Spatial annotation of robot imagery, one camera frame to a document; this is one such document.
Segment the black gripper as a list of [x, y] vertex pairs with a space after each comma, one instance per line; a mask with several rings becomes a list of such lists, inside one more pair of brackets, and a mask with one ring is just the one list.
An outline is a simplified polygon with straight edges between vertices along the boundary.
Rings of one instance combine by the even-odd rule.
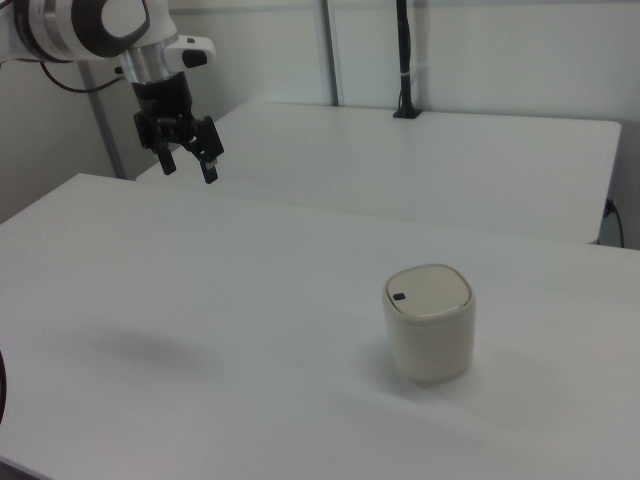
[[[143, 148], [156, 151], [156, 130], [163, 127], [161, 138], [184, 146], [198, 161], [206, 183], [218, 179], [217, 158], [224, 147], [211, 117], [196, 119], [193, 100], [184, 72], [154, 83], [133, 84], [140, 110], [134, 123]], [[172, 152], [167, 144], [157, 148], [156, 155], [165, 175], [176, 171]]]

